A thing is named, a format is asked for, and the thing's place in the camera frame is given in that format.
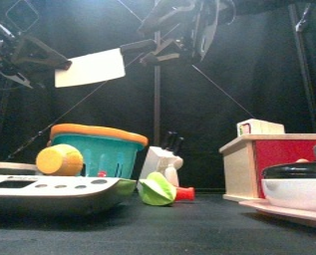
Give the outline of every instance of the teal basket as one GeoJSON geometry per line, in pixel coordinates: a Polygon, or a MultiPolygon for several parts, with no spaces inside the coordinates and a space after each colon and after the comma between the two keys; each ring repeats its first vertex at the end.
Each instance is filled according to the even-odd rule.
{"type": "Polygon", "coordinates": [[[137,152],[145,148],[141,143],[110,136],[58,133],[51,145],[62,143],[80,152],[86,176],[131,178],[137,152]]]}

